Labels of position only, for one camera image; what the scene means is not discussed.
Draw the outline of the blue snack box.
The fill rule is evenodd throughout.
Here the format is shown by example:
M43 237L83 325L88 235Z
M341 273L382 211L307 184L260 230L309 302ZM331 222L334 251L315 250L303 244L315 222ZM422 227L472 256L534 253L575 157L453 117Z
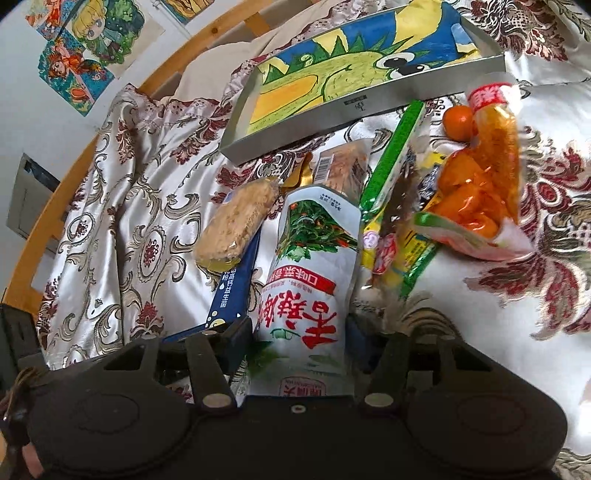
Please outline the blue snack box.
M247 305L249 305L250 281L252 281L254 263L259 251L261 231L256 232L238 265L221 274L221 281L215 290L205 322L197 327L165 337L164 343L181 341L192 334L229 324L236 319L245 317Z

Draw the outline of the white red spicy snack bag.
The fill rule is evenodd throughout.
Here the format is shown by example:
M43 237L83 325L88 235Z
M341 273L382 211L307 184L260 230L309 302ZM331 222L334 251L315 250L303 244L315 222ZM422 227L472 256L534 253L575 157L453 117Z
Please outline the white red spicy snack bag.
M287 195L247 359L250 395L349 395L346 317L359 267L361 212L322 185Z

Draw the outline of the yellow green snack bag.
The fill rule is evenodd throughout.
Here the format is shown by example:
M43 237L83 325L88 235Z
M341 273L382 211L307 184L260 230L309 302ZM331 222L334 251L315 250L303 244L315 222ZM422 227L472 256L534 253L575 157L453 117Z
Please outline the yellow green snack bag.
M421 168L417 155L401 155L386 176L375 172L363 192L363 250L353 303L367 308L408 298L437 253L431 240L413 230L412 220L435 198L442 159Z

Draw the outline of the oat bar clear wrapper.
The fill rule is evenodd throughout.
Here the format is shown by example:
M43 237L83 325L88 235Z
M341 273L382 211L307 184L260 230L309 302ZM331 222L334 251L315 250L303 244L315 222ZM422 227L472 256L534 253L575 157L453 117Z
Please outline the oat bar clear wrapper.
M233 190L194 245L197 265L217 273L238 265L279 194L276 177L260 178Z

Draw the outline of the orange jelly snack bag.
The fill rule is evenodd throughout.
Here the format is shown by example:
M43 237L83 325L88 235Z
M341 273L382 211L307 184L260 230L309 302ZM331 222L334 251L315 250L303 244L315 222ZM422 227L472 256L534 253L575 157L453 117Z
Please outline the orange jelly snack bag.
M413 227L476 259L528 256L533 244L520 227L520 89L512 78L481 80L467 101L473 137L447 156L436 179L437 201L414 216Z

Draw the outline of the crispy rice cake pack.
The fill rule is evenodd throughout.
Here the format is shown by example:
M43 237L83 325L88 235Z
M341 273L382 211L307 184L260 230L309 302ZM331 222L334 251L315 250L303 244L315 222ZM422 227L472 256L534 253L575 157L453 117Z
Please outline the crispy rice cake pack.
M372 139L363 138L322 151L312 183L325 186L358 205L372 145Z

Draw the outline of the green white stick pack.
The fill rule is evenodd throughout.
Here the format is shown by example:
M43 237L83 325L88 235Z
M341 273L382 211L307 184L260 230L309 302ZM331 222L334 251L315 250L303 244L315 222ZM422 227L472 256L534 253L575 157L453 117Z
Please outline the green white stick pack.
M365 189L363 189L360 200L363 223L368 224L386 201L391 186L394 184L394 174L396 174L399 160L424 115L425 103L420 100L414 100L404 111L376 168L370 175Z

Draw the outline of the orange tangerine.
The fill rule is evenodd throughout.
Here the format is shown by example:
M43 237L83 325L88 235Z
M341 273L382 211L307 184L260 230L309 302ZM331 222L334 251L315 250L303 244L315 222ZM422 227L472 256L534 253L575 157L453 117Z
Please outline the orange tangerine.
M474 133L471 108L466 105L456 105L447 109L443 116L443 126L450 139L458 142L470 141Z

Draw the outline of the grey tray with drawing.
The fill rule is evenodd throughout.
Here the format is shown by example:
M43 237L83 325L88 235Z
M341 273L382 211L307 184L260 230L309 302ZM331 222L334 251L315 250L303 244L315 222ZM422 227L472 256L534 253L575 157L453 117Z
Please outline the grey tray with drawing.
M254 67L219 149L240 165L365 116L451 95L505 69L446 1L412 1L298 42Z

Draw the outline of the gold foil snack bag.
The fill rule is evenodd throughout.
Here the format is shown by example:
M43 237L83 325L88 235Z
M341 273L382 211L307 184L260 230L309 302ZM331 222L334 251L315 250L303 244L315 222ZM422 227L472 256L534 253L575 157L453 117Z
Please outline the gold foil snack bag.
M298 163L294 166L293 171L291 171L290 176L287 177L281 184L281 188L283 189L293 189L297 188L301 185L301 179L304 177L308 177L311 175L311 163L312 154L307 153L304 156L304 160L301 163Z

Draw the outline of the floral satin bedspread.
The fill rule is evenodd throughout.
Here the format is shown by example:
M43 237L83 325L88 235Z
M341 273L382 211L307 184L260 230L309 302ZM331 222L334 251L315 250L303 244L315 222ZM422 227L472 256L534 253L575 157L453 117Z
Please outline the floral satin bedspread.
M192 246L225 195L290 176L307 153L355 136L383 149L399 112L235 167L219 141L257 63L312 35L388 8L342 1L287 45L242 63L221 100L152 100L127 86L99 131L70 204L37 330L47 364L67 367L136 338L204 322L218 278ZM526 163L522 221L534 253L483 263L448 249L410 297L469 343L552 396L569 423L556 469L590 475L590 16L578 1L460 1L458 11L504 50L522 92Z

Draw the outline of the beige pillow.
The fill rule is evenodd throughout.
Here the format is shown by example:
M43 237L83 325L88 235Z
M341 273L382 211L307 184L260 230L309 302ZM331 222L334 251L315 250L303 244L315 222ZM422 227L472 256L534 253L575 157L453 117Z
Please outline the beige pillow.
M318 1L298 12L297 4L304 5L304 1L280 1L276 13L294 13L294 16L270 32L249 42L235 41L238 36L228 34L232 42L218 44L201 53L184 70L172 97L180 101L196 98L221 100L231 74L243 62L287 45L308 24L324 17L335 1Z

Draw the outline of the anime girl drawing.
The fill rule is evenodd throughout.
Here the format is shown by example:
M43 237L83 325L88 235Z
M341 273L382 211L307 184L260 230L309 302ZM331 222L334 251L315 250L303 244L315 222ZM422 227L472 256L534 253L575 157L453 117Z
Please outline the anime girl drawing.
M38 75L80 115L86 116L113 81L114 75L100 62L84 57L76 40L60 36L49 41L38 61Z

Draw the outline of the blond child drawing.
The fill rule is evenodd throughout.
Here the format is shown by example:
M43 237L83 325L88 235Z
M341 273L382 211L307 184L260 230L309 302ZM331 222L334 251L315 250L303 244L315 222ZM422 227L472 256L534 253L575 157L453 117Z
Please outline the blond child drawing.
M132 0L81 1L67 29L116 78L163 33L161 25Z

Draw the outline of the grey wall panel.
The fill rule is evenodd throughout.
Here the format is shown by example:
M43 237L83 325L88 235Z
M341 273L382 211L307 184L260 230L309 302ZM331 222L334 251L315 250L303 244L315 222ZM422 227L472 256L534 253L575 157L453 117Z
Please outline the grey wall panel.
M60 181L26 153L17 169L7 226L27 239Z

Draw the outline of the wooden bed frame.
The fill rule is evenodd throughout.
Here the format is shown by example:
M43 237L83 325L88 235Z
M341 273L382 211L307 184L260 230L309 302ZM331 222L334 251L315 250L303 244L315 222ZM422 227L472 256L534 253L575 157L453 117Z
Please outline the wooden bed frame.
M1 301L36 315L47 277L39 274L49 240L59 239L68 210L93 159L96 134L112 99L127 84L152 98L170 94L187 65L235 28L252 37L270 30L267 13L280 9L283 21L310 4L307 1L216 1L182 34L162 36L101 96L86 118L40 95L38 87L18 75L33 67L23 48L13 51L14 65L1 69L1 207L8 207L8 188L16 175L16 156L27 151L61 182L38 216L27 238L1 228Z

